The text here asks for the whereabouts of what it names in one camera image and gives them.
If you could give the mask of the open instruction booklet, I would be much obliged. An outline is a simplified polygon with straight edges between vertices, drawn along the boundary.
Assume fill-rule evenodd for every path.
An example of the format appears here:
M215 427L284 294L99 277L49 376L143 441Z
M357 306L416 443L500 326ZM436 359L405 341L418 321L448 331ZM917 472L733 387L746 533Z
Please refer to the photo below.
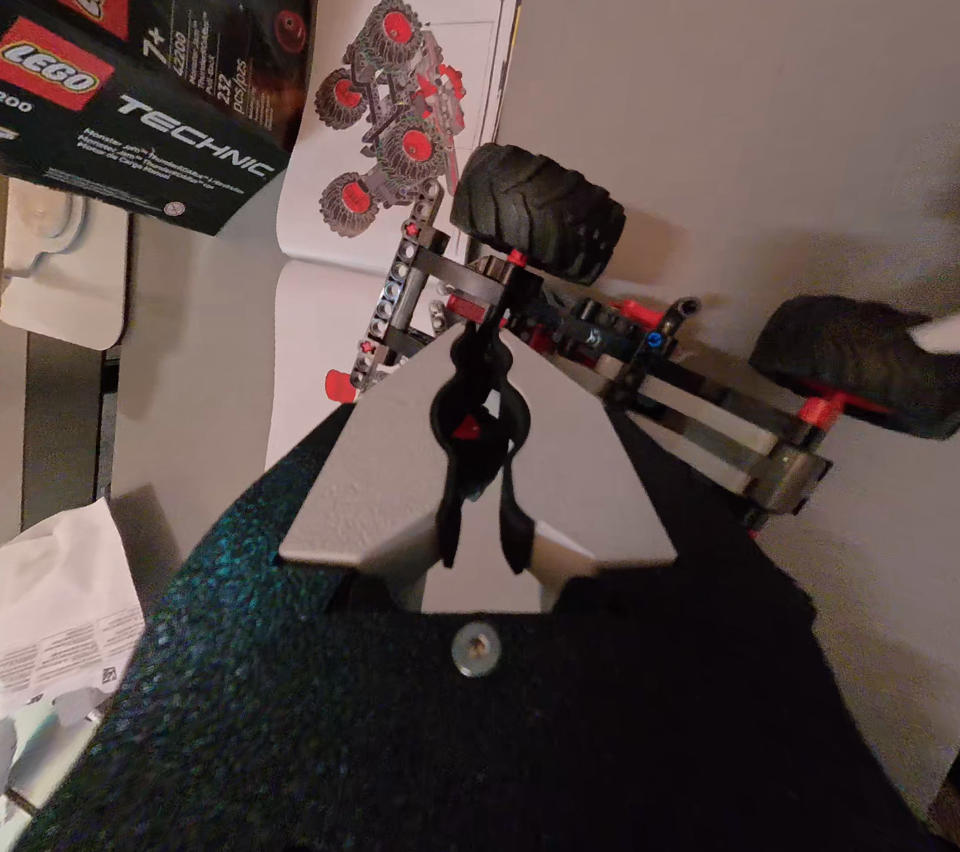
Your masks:
M494 140L521 0L318 0L307 109L276 213L266 466L392 365L375 355L427 226L450 224L474 151Z

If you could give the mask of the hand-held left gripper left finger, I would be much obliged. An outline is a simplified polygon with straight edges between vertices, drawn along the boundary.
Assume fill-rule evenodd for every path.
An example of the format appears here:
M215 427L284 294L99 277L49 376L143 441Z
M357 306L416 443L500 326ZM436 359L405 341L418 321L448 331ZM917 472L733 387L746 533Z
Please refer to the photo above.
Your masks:
M459 542L465 498L431 409L454 378L455 326L364 393L281 546L285 561L353 570L420 611L441 533Z

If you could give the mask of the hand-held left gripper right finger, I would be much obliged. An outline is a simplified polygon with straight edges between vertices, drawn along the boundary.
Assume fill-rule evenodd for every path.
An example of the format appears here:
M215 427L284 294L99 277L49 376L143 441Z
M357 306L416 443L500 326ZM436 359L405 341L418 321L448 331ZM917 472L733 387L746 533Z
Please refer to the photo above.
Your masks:
M499 417L509 434L503 555L549 611L571 580L666 568L678 553L602 402L517 336L498 332Z

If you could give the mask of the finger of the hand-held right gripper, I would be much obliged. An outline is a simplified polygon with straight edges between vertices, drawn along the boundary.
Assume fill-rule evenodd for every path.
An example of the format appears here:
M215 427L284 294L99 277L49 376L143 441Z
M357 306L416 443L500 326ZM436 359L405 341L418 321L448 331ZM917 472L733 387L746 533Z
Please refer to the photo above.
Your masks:
M958 354L960 352L960 315L951 313L915 325L909 336L918 348L930 354Z

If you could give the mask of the folded white paper leaflet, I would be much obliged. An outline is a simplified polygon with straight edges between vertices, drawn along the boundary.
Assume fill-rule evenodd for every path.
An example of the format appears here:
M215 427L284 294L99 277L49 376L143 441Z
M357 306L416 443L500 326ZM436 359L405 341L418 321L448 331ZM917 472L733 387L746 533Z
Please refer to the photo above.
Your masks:
M3 824L35 815L75 764L144 626L105 498L2 546Z

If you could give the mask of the grey desk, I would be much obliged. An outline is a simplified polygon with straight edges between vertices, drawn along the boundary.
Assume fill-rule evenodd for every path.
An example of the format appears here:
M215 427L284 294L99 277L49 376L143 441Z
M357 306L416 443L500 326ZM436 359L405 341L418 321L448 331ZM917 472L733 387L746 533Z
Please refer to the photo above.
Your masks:
M522 0L500 139L607 187L601 287L702 295L742 365L794 295L958 307L958 0ZM280 188L143 218L112 507L147 630L15 850L935 850L958 754L958 438L858 421L759 541L613 415L673 568L406 613L280 540L350 409L265 469ZM465 582L457 582L461 571Z

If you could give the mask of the white board stand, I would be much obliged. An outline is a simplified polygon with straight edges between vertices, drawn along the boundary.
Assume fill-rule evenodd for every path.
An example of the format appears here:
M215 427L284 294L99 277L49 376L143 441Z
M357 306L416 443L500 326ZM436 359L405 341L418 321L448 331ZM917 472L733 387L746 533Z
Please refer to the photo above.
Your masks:
M131 217L121 208L8 181L1 319L105 352L127 317Z

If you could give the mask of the black axle with red bush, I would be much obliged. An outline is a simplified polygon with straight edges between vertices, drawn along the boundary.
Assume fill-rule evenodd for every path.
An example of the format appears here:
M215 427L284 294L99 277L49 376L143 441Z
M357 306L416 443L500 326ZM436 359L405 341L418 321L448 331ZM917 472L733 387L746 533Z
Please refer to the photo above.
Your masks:
M527 257L517 250L506 257L488 254L469 264L470 295L482 310L472 324L483 333L511 330L529 298Z

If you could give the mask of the small black wheel red hub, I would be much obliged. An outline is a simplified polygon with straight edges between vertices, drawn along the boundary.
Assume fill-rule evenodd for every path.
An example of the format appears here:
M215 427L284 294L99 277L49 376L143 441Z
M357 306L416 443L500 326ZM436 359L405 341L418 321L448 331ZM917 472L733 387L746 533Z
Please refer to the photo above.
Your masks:
M477 501L493 482L511 450L507 425L486 406L468 413L450 437L463 500Z
M606 270L626 214L610 192L555 160L488 143L469 158L450 222L501 253L569 283L589 286Z

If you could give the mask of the toy brick monster truck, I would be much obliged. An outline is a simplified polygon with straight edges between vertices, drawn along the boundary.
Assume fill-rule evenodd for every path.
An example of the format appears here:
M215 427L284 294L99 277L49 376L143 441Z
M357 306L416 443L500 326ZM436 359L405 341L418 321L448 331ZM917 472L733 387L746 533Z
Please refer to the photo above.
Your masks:
M463 265L442 257L446 244L434 227L423 229L393 312L403 326L390 327L376 354L398 357L366 390L482 312L468 270L483 256ZM787 300L749 359L755 372L802 398L787 413L680 364L679 332L699 312L697 298L662 311L629 298L570 298L535 278L528 262L526 270L530 296L513 329L503 329L608 407L637 416L652 436L677 436L674 455L738 497L740 520L753 534L770 517L806 505L832 467L819 448L843 415L916 438L958 432L958 354L927 353L909 336L927 317L840 295Z

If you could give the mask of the black toy set box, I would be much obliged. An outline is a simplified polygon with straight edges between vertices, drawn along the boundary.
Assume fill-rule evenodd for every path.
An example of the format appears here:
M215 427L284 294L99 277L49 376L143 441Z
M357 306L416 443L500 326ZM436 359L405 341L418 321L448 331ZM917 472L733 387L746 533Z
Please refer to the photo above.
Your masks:
M287 167L314 0L1 0L2 173L215 235Z

